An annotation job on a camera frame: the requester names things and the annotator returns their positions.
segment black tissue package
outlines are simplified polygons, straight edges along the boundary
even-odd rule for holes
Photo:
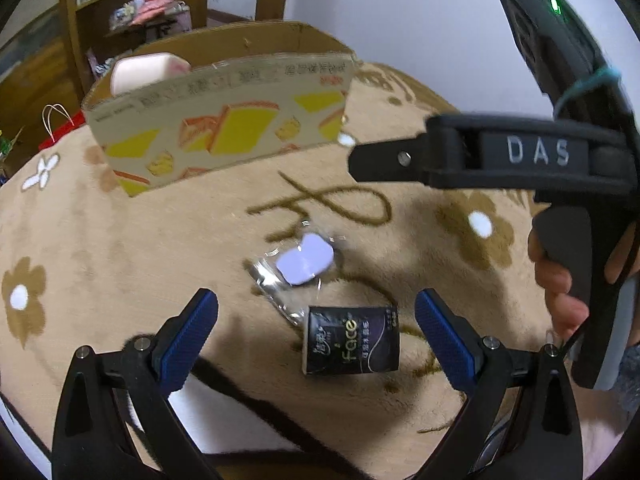
[[[302,353],[305,374],[369,374],[398,370],[398,308],[310,306]]]

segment white bag handle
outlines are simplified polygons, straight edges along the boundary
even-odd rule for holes
[[[44,113],[45,113],[45,110],[47,109],[49,109],[49,114],[47,115],[47,122],[45,122]],[[76,126],[76,125],[74,124],[74,120],[69,115],[69,112],[67,112],[66,108],[63,107],[63,105],[61,105],[60,103],[56,103],[54,105],[45,105],[45,107],[42,109],[42,124],[44,124],[44,129],[49,134],[49,137],[51,137],[51,140],[53,140],[53,142],[56,142],[56,139],[54,138],[53,133],[51,131],[51,113],[53,110],[63,114],[67,119],[69,119],[69,121],[71,121],[72,126]]]

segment purple object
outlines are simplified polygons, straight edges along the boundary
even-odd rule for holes
[[[290,285],[301,285],[327,270],[334,260],[334,248],[320,235],[308,233],[300,245],[282,253],[276,267]]]

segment green light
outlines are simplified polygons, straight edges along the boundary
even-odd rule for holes
[[[556,14],[562,14],[562,9],[560,9],[560,4],[558,0],[551,0],[551,8],[554,10]]]

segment beige blanket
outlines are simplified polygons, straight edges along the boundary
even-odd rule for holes
[[[414,136],[425,115],[451,110],[408,76],[366,64],[344,131],[359,142]],[[321,146],[135,198],[117,185],[87,126],[43,152],[40,173],[36,156],[0,189],[2,393],[50,447],[74,350],[113,351],[153,333],[207,287],[220,314],[176,412],[192,436],[200,432],[203,451],[225,456],[224,474],[244,478],[234,458],[267,460],[267,450],[281,462],[306,451],[351,477],[414,473],[461,406],[415,323],[414,297],[432,286],[481,335],[537,350],[550,325],[527,259],[537,206],[528,192],[362,186],[348,175],[347,156],[339,145]],[[398,304],[397,372],[304,376],[300,336],[255,294],[242,262],[286,239],[307,214],[348,240],[322,291],[326,304]],[[220,410],[242,415],[229,422]],[[262,428],[264,438],[254,442],[242,424]],[[229,429],[216,433],[215,425]]]

